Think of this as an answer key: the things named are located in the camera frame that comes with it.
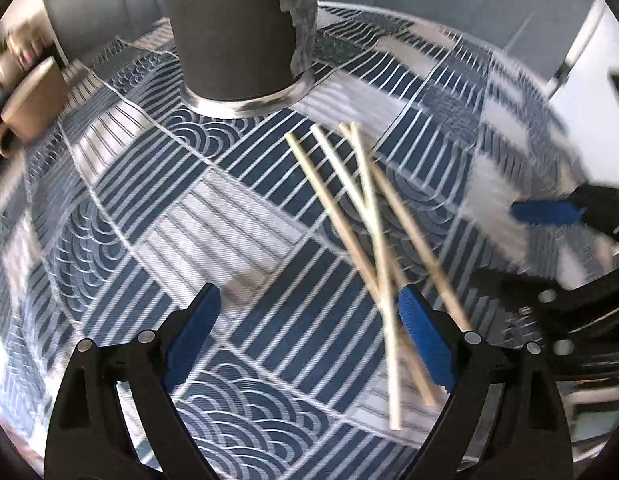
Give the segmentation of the beige ceramic mug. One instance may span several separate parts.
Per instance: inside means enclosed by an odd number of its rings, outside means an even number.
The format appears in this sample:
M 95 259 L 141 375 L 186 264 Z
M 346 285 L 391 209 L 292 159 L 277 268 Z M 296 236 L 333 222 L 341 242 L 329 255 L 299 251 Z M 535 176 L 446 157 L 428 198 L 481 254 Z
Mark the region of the beige ceramic mug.
M 21 145 L 37 140 L 64 110 L 68 84 L 53 56 L 41 61 L 16 87 L 1 111 L 0 155 L 9 159 L 14 148 L 3 146 L 11 131 Z

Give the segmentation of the wooden chopstick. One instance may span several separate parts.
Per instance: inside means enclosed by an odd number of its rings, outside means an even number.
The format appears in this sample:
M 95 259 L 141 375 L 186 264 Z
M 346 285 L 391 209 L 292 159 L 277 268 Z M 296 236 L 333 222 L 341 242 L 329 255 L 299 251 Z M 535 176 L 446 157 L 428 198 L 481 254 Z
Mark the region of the wooden chopstick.
M 340 130 L 341 130 L 343 138 L 347 142 L 349 142 L 349 144 L 351 144 L 352 146 L 351 133 L 349 132 L 349 126 L 345 124 L 341 124 Z M 313 134 L 313 136 L 315 136 L 315 139 L 318 142 L 320 148 L 323 150 L 323 153 L 325 153 L 326 158 L 328 159 L 328 162 L 330 162 L 330 165 L 332 166 L 335 172 L 335 175 L 339 178 L 339 180 L 341 181 L 343 185 L 346 196 L 349 198 L 349 201 L 353 204 L 358 214 L 358 217 L 360 218 L 361 222 L 364 223 L 367 229 L 367 232 L 368 232 L 368 228 L 366 226 L 365 217 L 364 217 L 364 213 L 365 213 L 364 193 L 363 193 L 363 189 L 361 188 L 359 172 L 358 172 L 358 178 L 355 178 L 349 172 L 349 170 L 347 170 L 347 167 L 345 166 L 343 160 L 337 153 L 337 150 L 332 146 L 332 144 L 327 139 L 327 136 L 323 132 L 323 129 L 321 129 L 317 125 L 312 125 L 311 133 Z M 317 177 L 317 179 L 318 179 L 318 184 L 319 184 L 317 194 L 319 195 L 320 198 L 323 198 L 324 200 L 327 201 L 327 211 L 329 212 L 329 216 L 334 225 L 334 228 L 339 231 L 341 240 L 344 246 L 346 247 L 347 251 L 349 252 L 349 255 L 351 255 L 353 259 L 353 263 L 356 264 L 361 277 L 364 279 L 364 281 L 368 285 L 370 295 L 373 298 L 375 298 L 375 300 L 379 300 L 380 299 L 379 290 L 378 290 L 377 283 L 375 283 L 375 266 L 372 266 L 367 254 L 363 251 L 363 248 L 361 248 L 358 242 L 358 238 L 354 234 L 353 228 L 349 224 L 349 220 L 345 218 L 344 212 L 341 211 L 338 201 L 330 194 L 329 190 L 327 189 L 326 183 L 323 182 L 323 180 L 321 180 L 320 177 Z M 383 234 L 384 242 L 385 244 L 387 244 L 387 241 L 385 240 L 385 236 L 384 236 L 383 226 L 382 226 L 382 234 Z M 398 290 L 401 290 L 404 286 L 408 284 L 408 281 L 407 281 L 405 273 L 398 266 L 397 260 L 389 245 L 387 245 L 387 257 L 389 257 L 390 270 L 391 270 L 391 275 L 392 275 L 392 292 L 393 292 L 393 286 L 396 286 Z
M 447 274 L 443 270 L 443 266 L 439 263 L 439 259 L 434 255 L 427 239 L 421 232 L 418 222 L 410 216 L 407 207 L 399 198 L 394 186 L 390 184 L 389 178 L 385 177 L 383 172 L 375 166 L 369 156 L 367 158 L 367 166 L 372 174 L 375 183 L 379 185 L 381 193 L 387 199 L 387 203 L 391 206 L 396 218 L 408 235 L 411 244 L 416 249 L 422 263 L 427 269 L 430 278 L 439 292 L 439 297 L 443 300 L 447 312 L 454 319 L 462 332 L 472 330 L 471 323 L 465 311 L 461 307 L 460 301 L 456 295 L 454 287 L 447 278 Z
M 370 164 L 361 145 L 360 137 L 357 133 L 353 134 L 353 147 L 358 162 L 360 185 L 357 185 L 352 175 L 347 171 L 344 162 L 330 148 L 326 137 L 318 127 L 311 127 L 311 133 L 323 146 L 327 159 L 329 160 L 334 172 L 343 184 L 343 188 L 351 201 L 358 209 L 361 220 L 366 223 L 372 239 L 372 248 L 375 258 L 370 260 L 358 243 L 357 237 L 349 222 L 345 219 L 338 202 L 329 192 L 327 185 L 316 167 L 313 165 L 302 145 L 293 133 L 285 133 L 285 141 L 288 142 L 292 153 L 303 169 L 304 174 L 313 187 L 320 203 L 328 213 L 328 216 L 337 230 L 339 237 L 347 252 L 351 256 L 352 262 L 360 276 L 363 278 L 368 292 L 375 302 L 375 307 L 379 310 L 383 324 L 383 338 L 385 347 L 385 363 L 387 363 L 387 391 L 389 392 L 389 408 L 391 426 L 397 427 L 399 412 L 401 411 L 401 385 L 399 385 L 399 351 L 405 349 L 408 353 L 408 367 L 416 386 L 421 393 L 425 404 L 434 405 L 437 401 L 437 392 L 425 373 L 424 366 L 420 362 L 418 353 L 410 347 L 404 332 L 398 327 L 397 313 L 394 306 L 394 295 L 392 289 L 393 274 L 391 269 L 391 258 L 389 248 L 385 243 L 382 233 L 380 213 L 375 200 L 375 186 L 371 177 Z

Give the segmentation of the blue patterned tablecloth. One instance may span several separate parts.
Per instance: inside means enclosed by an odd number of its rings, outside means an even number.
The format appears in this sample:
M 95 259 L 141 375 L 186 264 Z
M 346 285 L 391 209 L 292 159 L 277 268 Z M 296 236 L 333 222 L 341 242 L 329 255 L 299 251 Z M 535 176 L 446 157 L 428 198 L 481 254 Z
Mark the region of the blue patterned tablecloth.
M 222 311 L 175 403 L 232 479 L 392 479 L 435 422 L 409 376 L 387 423 L 382 322 L 284 135 L 335 195 L 311 134 L 356 169 L 356 122 L 474 328 L 517 346 L 515 315 L 470 285 L 494 247 L 473 222 L 473 159 L 493 70 L 526 73 L 442 26 L 318 13 L 311 92 L 262 117 L 192 112 L 167 22 L 66 70 L 59 120 L 0 171 L 0 416 L 36 452 L 75 344 L 120 344 L 207 283 Z

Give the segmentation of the black cylindrical utensil holder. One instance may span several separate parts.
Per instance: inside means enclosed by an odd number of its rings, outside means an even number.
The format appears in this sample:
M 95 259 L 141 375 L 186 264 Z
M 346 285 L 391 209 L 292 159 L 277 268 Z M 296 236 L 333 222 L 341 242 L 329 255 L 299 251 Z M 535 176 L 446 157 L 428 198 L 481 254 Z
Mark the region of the black cylindrical utensil holder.
M 314 84 L 318 0 L 166 0 L 184 104 L 222 119 L 288 107 Z

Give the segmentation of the wooden chopstick crossing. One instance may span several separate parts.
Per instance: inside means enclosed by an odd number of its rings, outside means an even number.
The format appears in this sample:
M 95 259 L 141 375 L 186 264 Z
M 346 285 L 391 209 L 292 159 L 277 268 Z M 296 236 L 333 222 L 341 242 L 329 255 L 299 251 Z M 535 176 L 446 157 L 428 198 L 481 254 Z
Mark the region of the wooden chopstick crossing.
M 375 283 L 379 290 L 378 307 L 383 321 L 385 362 L 387 362 L 387 394 L 389 395 L 390 430 L 402 429 L 401 384 L 398 368 L 397 320 L 392 292 L 392 275 L 387 244 L 384 242 L 380 214 L 375 198 L 375 184 L 371 175 L 363 140 L 355 122 L 349 124 L 351 143 L 355 151 L 361 188 L 364 193 L 365 222 L 375 253 Z

